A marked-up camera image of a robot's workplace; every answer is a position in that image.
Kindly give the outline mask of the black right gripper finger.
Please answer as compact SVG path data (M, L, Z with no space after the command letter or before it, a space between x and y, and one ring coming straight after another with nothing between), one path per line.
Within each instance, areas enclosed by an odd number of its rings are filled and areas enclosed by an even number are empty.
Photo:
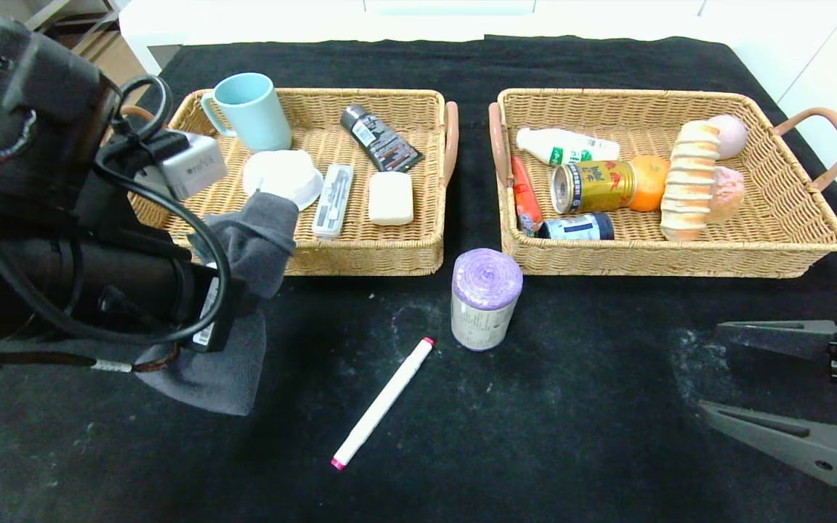
M837 346L837 324L831 320L729 321L716 326L725 344L746 346L800 360L820 360Z
M702 400L702 417L724 436L837 486L837 425Z

